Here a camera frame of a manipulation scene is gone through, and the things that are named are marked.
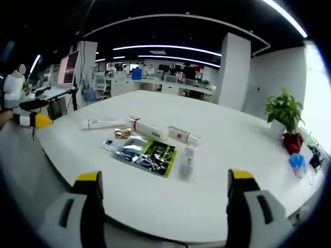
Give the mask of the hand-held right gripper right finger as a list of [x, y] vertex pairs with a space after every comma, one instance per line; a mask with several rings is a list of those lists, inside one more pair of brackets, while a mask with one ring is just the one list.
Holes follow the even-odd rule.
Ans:
[[226, 247], [278, 247], [293, 231], [284, 206], [245, 170], [228, 170]]

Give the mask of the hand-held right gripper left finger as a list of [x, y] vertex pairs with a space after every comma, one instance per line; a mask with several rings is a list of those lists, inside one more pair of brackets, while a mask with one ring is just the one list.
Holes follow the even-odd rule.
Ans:
[[106, 247], [102, 172], [82, 173], [46, 210], [41, 238], [48, 247]]

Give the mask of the person's left hand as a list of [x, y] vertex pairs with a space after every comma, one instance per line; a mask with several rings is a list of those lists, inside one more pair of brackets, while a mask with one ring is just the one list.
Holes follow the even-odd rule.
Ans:
[[0, 130], [5, 126], [5, 124], [13, 119], [13, 112], [11, 110], [4, 111], [0, 113]]

